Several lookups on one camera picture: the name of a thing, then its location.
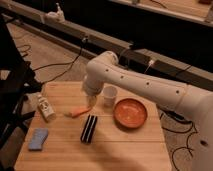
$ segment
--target terracotta bowl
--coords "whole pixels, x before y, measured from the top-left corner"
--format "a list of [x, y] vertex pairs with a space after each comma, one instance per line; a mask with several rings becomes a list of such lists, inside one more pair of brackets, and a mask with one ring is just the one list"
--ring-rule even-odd
[[124, 127], [139, 128], [146, 121], [147, 110], [140, 101], [127, 98], [115, 105], [114, 118]]

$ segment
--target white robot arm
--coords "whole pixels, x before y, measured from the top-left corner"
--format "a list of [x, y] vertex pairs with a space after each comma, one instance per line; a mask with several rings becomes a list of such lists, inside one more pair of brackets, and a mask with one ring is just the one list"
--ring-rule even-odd
[[199, 125], [199, 142], [192, 171], [213, 170], [213, 92], [121, 69], [117, 55], [111, 51], [102, 53], [87, 64], [83, 90], [89, 96], [96, 96], [104, 83], [143, 96]]

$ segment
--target white cup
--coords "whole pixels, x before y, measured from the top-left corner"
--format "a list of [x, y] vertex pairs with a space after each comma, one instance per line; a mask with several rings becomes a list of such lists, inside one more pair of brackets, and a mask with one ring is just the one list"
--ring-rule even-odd
[[107, 86], [103, 89], [104, 106], [113, 107], [117, 97], [117, 89], [113, 86]]

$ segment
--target plastic bottle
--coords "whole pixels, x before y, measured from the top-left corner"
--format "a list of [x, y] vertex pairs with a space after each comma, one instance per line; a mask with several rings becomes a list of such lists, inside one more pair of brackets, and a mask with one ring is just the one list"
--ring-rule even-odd
[[58, 20], [59, 22], [64, 22], [65, 21], [64, 12], [61, 10], [59, 3], [56, 3], [56, 5], [57, 5]]
[[51, 120], [55, 119], [56, 117], [55, 112], [51, 107], [51, 105], [49, 104], [47, 98], [43, 97], [41, 94], [39, 94], [37, 97], [38, 97], [38, 108], [45, 121], [50, 122]]

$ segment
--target wooden table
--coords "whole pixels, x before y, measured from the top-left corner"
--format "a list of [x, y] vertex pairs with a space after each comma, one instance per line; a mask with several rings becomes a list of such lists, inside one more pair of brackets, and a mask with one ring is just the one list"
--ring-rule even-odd
[[[37, 111], [15, 164], [16, 171], [171, 171], [164, 136], [154, 103], [118, 88], [117, 101], [131, 97], [147, 108], [145, 125], [134, 131], [119, 129], [112, 109], [103, 107], [102, 95], [89, 112], [98, 116], [91, 144], [80, 141], [88, 114], [69, 118], [64, 114], [86, 104], [81, 82], [50, 82], [43, 88], [56, 112], [56, 119], [46, 123]], [[35, 128], [48, 128], [43, 151], [28, 151]]]
[[[132, 0], [113, 0], [132, 4]], [[170, 12], [178, 12], [181, 14], [192, 15], [196, 17], [206, 18], [210, 9], [209, 4], [201, 4], [199, 0], [140, 0], [139, 6], [148, 5], [150, 7], [166, 8]]]

